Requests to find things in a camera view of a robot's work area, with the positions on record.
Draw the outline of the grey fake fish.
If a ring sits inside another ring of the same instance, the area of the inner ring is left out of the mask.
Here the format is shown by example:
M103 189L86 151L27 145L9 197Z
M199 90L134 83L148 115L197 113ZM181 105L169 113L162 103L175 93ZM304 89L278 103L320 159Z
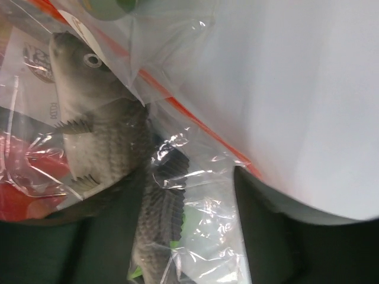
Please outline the grey fake fish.
M143 168L139 218L144 209L184 209L190 162L154 132L149 107L72 33L53 33L49 55L61 114L54 128L65 142L70 187L88 197Z

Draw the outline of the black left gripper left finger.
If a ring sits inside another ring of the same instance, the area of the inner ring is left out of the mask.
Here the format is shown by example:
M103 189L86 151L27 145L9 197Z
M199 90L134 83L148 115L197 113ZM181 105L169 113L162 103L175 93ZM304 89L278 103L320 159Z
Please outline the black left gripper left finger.
M2 283L127 283L147 173L43 219L1 222Z

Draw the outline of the red fake apple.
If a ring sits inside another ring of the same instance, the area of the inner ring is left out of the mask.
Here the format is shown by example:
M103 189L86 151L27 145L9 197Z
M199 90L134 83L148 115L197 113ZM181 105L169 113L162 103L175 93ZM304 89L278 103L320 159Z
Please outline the red fake apple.
M50 137L25 141L1 131L1 221L42 219L67 197L69 174L62 143Z

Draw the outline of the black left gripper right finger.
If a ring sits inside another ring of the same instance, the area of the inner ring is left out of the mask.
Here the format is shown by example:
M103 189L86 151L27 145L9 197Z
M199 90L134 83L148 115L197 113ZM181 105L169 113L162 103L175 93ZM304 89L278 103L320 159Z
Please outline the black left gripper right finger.
M233 181L253 283L377 283L378 219L330 214L236 166Z

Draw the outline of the clear orange-zip plastic bag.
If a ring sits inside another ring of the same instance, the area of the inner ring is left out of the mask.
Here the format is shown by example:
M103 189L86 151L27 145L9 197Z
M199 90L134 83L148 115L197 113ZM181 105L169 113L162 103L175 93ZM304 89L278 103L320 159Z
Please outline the clear orange-zip plastic bag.
M65 31L82 39L149 107L154 132L189 160L176 256L190 283L249 283L233 181L234 168L250 170L249 160L175 99L217 8L217 1L2 1L1 131L29 142L50 137L65 152L54 128L61 114L49 41ZM68 195L52 213L96 194L80 196L71 181L69 168L60 181Z

